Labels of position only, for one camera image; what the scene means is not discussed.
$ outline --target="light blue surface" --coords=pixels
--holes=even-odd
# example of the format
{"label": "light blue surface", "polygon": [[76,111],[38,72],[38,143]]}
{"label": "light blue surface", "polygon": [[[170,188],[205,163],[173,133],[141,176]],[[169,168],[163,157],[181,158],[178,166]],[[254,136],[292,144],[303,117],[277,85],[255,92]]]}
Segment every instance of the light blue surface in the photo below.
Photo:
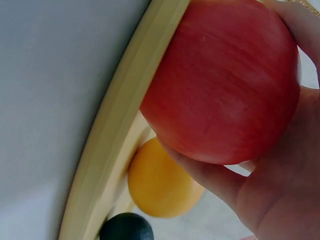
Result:
{"label": "light blue surface", "polygon": [[1,240],[57,239],[92,121],[148,4],[0,0]]}

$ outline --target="tray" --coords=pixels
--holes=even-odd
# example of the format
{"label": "tray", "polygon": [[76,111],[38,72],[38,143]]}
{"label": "tray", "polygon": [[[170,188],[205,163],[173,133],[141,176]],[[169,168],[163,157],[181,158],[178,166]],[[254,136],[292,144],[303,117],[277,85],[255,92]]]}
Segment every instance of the tray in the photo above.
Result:
{"label": "tray", "polygon": [[154,133],[139,107],[190,0],[152,0],[102,101],[84,147],[59,240],[95,240],[103,222],[130,212],[126,172]]}

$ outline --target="palm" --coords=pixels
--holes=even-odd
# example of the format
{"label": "palm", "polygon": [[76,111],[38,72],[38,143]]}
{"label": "palm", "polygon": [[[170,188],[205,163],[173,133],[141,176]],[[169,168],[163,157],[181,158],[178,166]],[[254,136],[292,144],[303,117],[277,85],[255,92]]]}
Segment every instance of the palm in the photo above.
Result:
{"label": "palm", "polygon": [[[264,0],[282,17],[320,76],[320,21],[300,4]],[[249,177],[192,160],[163,145],[225,201],[259,240],[320,239],[320,97],[302,88],[293,121],[271,152],[246,163]]]}
{"label": "palm", "polygon": [[320,104],[304,88],[294,120],[238,192],[235,211],[259,240],[320,239],[303,234],[320,223]]}

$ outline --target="orange ball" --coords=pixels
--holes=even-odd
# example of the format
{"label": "orange ball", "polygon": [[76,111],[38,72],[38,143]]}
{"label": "orange ball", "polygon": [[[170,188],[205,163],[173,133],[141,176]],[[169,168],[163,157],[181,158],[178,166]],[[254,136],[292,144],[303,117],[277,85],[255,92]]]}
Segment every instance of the orange ball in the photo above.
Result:
{"label": "orange ball", "polygon": [[133,158],[128,187],[143,212],[160,218],[187,213],[205,190],[167,154],[156,138],[146,142]]}

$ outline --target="finger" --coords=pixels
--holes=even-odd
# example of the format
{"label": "finger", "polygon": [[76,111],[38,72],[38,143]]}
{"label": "finger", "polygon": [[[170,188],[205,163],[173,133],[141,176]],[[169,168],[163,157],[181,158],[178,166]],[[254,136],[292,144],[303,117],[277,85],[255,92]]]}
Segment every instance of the finger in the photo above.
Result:
{"label": "finger", "polygon": [[299,47],[319,66],[320,19],[297,2],[264,0],[285,22]]}
{"label": "finger", "polygon": [[222,199],[232,209],[236,209],[238,193],[246,177],[222,165],[193,160],[176,152],[163,142],[161,144],[169,155],[175,159],[194,180]]}
{"label": "finger", "polygon": [[257,160],[252,160],[252,161],[246,161],[243,163],[240,163],[239,166],[244,168],[245,170],[249,171],[250,173],[252,173],[257,165]]}

